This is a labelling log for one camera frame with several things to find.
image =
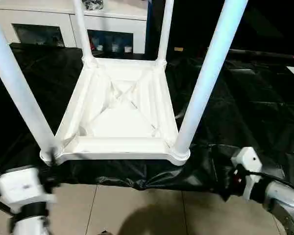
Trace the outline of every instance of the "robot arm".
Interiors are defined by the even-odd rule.
[[[236,167],[233,179],[243,186],[243,197],[263,204],[282,223],[286,233],[294,235],[294,189],[265,174],[262,177],[262,164],[252,147],[243,148],[231,160]]]
[[[12,215],[10,232],[14,235],[49,235],[49,204],[55,196],[47,193],[34,167],[18,168],[0,177],[0,210]]]

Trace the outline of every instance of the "white stool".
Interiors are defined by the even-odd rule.
[[[178,133],[166,81],[173,0],[166,0],[156,61],[92,56],[80,0],[74,0],[83,69],[54,136],[0,31],[0,77],[48,163],[77,159],[166,159],[183,165],[248,0],[225,0]]]

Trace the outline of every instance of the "cabinet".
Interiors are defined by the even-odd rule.
[[[92,49],[144,53],[147,0],[104,0],[84,11]],[[81,47],[72,0],[1,0],[0,25],[8,43]]]

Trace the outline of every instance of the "tile floor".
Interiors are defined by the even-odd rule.
[[[280,235],[283,227],[261,205],[198,192],[68,185],[55,191],[54,235]],[[9,216],[0,212],[0,235]]]

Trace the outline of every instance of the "black tarp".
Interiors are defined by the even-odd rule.
[[[13,44],[13,52],[55,133],[82,68],[81,50]],[[178,126],[192,94],[202,59],[168,62],[166,75]],[[228,59],[184,166],[168,161],[67,161],[62,182],[128,186],[136,189],[222,191],[230,158],[253,146],[263,171],[294,184],[294,75],[278,63]],[[0,81],[0,174],[23,166],[45,166],[39,148]]]

